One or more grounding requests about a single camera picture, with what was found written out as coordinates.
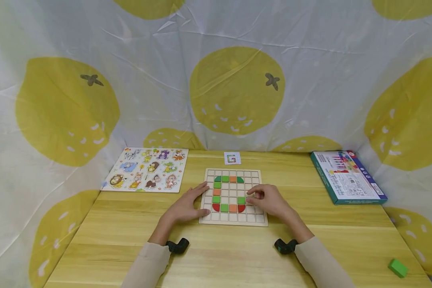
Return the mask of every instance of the beige sleeve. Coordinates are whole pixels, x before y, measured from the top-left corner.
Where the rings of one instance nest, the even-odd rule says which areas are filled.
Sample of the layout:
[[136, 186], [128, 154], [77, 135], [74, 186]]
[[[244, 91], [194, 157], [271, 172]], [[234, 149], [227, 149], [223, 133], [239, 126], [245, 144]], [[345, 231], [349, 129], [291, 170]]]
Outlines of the beige sleeve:
[[155, 288], [170, 255], [168, 246], [147, 242], [131, 265], [121, 288]]
[[295, 253], [317, 288], [355, 287], [346, 271], [317, 237], [296, 245]]

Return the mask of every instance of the left hand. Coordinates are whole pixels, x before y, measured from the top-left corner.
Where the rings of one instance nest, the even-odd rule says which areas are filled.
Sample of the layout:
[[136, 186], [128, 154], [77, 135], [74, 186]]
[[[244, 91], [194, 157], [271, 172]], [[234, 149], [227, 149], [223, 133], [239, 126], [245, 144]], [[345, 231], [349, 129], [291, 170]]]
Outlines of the left hand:
[[195, 188], [189, 188], [173, 205], [168, 208], [163, 218], [176, 222], [190, 221], [195, 218], [203, 217], [210, 214], [208, 209], [194, 209], [194, 201], [198, 196], [207, 191], [210, 187], [206, 185], [206, 182], [201, 183]]

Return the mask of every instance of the fabric backdrop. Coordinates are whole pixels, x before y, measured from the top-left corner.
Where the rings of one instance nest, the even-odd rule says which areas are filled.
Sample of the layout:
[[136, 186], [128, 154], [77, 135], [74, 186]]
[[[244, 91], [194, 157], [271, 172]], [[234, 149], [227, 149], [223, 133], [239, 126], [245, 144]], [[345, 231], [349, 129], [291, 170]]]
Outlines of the fabric backdrop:
[[0, 1], [0, 287], [43, 287], [127, 145], [353, 149], [432, 274], [432, 0]]

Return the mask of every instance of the wooden table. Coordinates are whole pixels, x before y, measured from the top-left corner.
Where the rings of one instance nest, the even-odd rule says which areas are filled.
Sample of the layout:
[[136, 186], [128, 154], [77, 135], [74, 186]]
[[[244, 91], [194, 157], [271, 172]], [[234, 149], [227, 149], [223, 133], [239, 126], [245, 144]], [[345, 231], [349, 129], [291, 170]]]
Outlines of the wooden table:
[[[191, 151], [181, 193], [202, 182], [206, 168], [259, 169], [263, 182], [279, 187], [357, 287], [432, 287], [382, 207], [333, 205], [309, 155], [241, 156], [241, 166], [225, 166], [221, 151]], [[119, 287], [159, 217], [180, 194], [101, 192], [45, 287]], [[185, 237], [191, 245], [185, 255], [171, 257], [158, 287], [315, 287], [293, 254], [282, 256], [273, 248], [275, 240], [291, 236], [277, 218], [268, 220], [269, 227], [198, 220], [176, 227], [170, 239]], [[392, 258], [410, 269], [406, 278], [387, 268]]]

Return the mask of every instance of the wooden puzzle board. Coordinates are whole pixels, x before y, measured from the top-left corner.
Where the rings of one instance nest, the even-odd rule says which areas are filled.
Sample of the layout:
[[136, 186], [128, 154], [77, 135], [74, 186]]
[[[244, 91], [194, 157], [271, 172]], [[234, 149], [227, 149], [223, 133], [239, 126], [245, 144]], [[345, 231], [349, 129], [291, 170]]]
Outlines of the wooden puzzle board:
[[123, 149], [101, 191], [179, 193], [188, 149]]
[[210, 189], [202, 195], [201, 209], [210, 215], [201, 224], [268, 226], [267, 213], [246, 203], [246, 192], [261, 184], [260, 170], [207, 168], [205, 180]]

